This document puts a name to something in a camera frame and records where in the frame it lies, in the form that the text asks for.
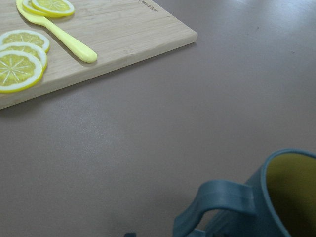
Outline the middle lemon slice of stack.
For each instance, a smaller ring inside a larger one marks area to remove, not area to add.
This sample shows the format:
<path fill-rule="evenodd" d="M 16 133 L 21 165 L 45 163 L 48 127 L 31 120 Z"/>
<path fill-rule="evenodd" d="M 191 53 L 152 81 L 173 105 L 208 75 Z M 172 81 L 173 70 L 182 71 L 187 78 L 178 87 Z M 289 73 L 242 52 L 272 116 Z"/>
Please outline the middle lemon slice of stack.
<path fill-rule="evenodd" d="M 28 42 L 11 42 L 11 43 L 2 44 L 0 46 L 0 51 L 9 51 L 9 50 L 23 51 L 25 53 L 29 53 L 35 56 L 41 62 L 43 70 L 44 71 L 46 70 L 47 54 L 41 47 L 32 43 L 28 43 Z"/>

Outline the front lemon slice of stack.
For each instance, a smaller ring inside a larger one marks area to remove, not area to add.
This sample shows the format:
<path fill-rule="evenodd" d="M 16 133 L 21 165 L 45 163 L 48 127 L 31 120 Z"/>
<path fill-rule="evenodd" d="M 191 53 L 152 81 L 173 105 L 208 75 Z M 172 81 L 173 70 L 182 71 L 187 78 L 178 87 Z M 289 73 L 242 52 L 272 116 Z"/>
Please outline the front lemon slice of stack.
<path fill-rule="evenodd" d="M 0 53 L 0 92 L 23 91 L 34 86 L 43 75 L 43 67 L 35 56 L 17 50 Z"/>

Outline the back lemon slice of stack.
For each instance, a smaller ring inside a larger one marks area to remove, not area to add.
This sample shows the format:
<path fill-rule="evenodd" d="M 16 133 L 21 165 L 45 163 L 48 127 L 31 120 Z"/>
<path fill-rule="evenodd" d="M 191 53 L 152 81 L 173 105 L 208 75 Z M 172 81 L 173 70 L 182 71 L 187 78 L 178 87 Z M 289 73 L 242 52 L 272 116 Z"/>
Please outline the back lemon slice of stack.
<path fill-rule="evenodd" d="M 46 53 L 50 50 L 49 39 L 41 33 L 31 30 L 12 30 L 1 34 L 0 44 L 27 42 L 41 47 Z"/>

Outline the lemon slice near knife blade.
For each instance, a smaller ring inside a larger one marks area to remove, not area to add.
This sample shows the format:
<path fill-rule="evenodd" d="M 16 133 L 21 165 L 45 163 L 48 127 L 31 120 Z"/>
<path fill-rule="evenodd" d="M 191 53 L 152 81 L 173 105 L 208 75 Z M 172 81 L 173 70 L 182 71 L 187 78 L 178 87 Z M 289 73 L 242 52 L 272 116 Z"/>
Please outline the lemon slice near knife blade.
<path fill-rule="evenodd" d="M 74 6 L 68 0 L 33 0 L 32 6 L 58 17 L 70 16 L 75 12 Z"/>

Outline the dark blue cup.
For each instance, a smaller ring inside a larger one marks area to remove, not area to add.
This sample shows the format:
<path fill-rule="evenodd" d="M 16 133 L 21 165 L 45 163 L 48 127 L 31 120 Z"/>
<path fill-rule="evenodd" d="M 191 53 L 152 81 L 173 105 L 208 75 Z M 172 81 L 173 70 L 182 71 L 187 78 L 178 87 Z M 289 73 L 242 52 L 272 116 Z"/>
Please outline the dark blue cup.
<path fill-rule="evenodd" d="M 284 149 L 246 181 L 203 183 L 173 224 L 175 237 L 313 237 L 316 156 Z"/>

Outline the lemon slice of stack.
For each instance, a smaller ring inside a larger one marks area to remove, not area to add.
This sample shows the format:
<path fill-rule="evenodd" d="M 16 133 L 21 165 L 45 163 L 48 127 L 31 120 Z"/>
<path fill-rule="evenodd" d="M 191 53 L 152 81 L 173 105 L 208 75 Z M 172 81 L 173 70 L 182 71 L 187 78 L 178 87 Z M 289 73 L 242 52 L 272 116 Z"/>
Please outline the lemon slice of stack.
<path fill-rule="evenodd" d="M 0 51 L 9 51 L 9 50 L 23 51 L 25 53 L 29 53 L 35 56 L 41 62 L 43 70 L 44 71 L 46 70 L 47 54 L 41 47 L 32 43 L 28 43 L 28 42 L 11 42 L 11 43 L 2 44 L 0 46 Z"/>
<path fill-rule="evenodd" d="M 0 44 L 27 42 L 41 47 L 46 53 L 50 50 L 49 39 L 41 33 L 31 30 L 12 30 L 1 34 Z"/>
<path fill-rule="evenodd" d="M 43 75 L 43 67 L 35 56 L 17 50 L 0 53 L 0 92 L 23 91 L 34 86 Z"/>

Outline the wooden cutting board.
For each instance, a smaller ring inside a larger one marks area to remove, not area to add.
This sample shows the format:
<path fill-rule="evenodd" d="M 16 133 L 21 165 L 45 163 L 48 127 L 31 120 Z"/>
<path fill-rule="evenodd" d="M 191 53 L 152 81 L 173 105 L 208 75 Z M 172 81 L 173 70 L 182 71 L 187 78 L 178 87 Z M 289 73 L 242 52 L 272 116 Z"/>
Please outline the wooden cutting board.
<path fill-rule="evenodd" d="M 85 63 L 46 28 L 22 17 L 13 0 L 0 3 L 0 31 L 33 30 L 50 41 L 48 64 L 35 86 L 0 96 L 1 108 L 36 98 L 193 43 L 197 33 L 151 0 L 75 0 L 71 17 L 52 21 L 97 53 Z"/>

